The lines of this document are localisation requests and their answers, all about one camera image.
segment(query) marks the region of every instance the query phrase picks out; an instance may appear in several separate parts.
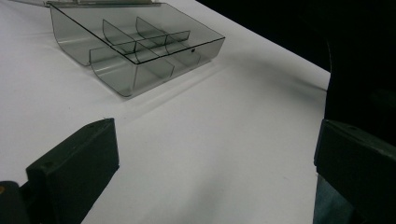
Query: clear plastic organizer box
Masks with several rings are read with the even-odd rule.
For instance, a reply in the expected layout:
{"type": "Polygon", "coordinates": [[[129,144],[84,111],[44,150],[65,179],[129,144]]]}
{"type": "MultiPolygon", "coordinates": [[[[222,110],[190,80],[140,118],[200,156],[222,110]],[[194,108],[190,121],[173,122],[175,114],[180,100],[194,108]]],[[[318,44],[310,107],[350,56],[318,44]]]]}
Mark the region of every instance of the clear plastic organizer box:
{"type": "Polygon", "coordinates": [[[165,3],[49,7],[59,46],[125,97],[209,62],[225,39],[165,3]]]}

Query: black object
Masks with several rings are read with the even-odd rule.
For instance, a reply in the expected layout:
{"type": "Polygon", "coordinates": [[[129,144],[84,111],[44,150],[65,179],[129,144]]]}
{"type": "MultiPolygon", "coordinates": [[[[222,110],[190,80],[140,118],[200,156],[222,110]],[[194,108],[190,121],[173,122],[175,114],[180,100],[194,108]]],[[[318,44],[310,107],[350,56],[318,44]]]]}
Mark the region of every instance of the black object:
{"type": "Polygon", "coordinates": [[[88,124],[27,167],[20,189],[0,182],[0,223],[79,224],[118,169],[114,119],[88,124]]]}
{"type": "Polygon", "coordinates": [[[315,0],[302,17],[329,45],[324,118],[396,145],[396,1],[315,0]]]}
{"type": "Polygon", "coordinates": [[[355,214],[353,205],[318,175],[313,224],[361,224],[364,218],[355,221],[355,214]]]}
{"type": "Polygon", "coordinates": [[[349,124],[325,119],[315,165],[365,220],[396,223],[395,146],[349,124]]]}

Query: white tabletop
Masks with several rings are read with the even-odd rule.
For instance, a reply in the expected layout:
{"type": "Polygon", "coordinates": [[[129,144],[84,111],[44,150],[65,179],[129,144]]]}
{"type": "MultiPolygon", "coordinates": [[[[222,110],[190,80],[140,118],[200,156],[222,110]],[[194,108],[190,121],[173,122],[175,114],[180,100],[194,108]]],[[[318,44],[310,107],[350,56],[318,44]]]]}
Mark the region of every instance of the white tabletop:
{"type": "Polygon", "coordinates": [[[164,2],[226,40],[133,99],[59,48],[48,8],[0,2],[0,180],[22,185],[30,163],[114,118],[120,169],[83,223],[312,223],[330,74],[193,0],[164,2]]]}

